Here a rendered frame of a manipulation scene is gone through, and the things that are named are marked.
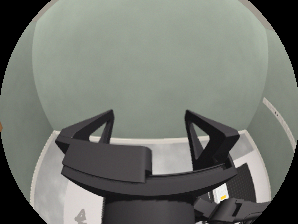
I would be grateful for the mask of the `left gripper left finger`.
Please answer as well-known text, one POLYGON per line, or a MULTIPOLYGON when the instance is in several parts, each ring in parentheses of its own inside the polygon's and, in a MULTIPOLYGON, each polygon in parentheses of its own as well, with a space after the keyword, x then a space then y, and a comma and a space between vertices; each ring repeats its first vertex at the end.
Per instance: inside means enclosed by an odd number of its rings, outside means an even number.
POLYGON ((112 136, 112 129, 114 123, 113 109, 109 109, 100 115, 90 117, 80 123, 73 124, 71 127, 61 129, 59 135, 72 137, 72 139, 89 141, 89 136, 92 135, 96 129, 105 124, 104 132, 98 140, 98 143, 110 143, 110 136, 112 136), (108 121, 108 123, 106 123, 108 121), (106 123, 106 124, 105 124, 106 123))

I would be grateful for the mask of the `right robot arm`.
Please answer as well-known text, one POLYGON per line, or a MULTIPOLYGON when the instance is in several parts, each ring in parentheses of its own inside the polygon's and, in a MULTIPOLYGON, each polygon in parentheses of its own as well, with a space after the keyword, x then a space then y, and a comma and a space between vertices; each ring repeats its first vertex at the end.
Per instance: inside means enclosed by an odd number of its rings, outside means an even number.
POLYGON ((214 201, 210 202, 209 193, 194 197, 193 200, 194 216, 200 217, 206 224, 242 224, 242 221, 246 221, 245 224, 253 224, 271 202, 251 202, 230 197, 217 204, 214 201))

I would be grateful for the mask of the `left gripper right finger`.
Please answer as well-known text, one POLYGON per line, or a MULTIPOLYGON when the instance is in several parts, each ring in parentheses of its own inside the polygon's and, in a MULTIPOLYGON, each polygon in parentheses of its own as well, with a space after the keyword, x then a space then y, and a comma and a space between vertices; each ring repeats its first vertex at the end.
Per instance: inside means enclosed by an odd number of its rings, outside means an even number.
POLYGON ((186 109, 185 112, 186 133, 188 133, 190 155, 192 155, 193 171, 202 169, 214 156, 230 152, 239 139, 237 129, 227 127, 218 121, 210 120, 208 117, 198 115, 196 112, 186 109), (209 135, 209 143, 205 149, 198 140, 193 123, 209 135))

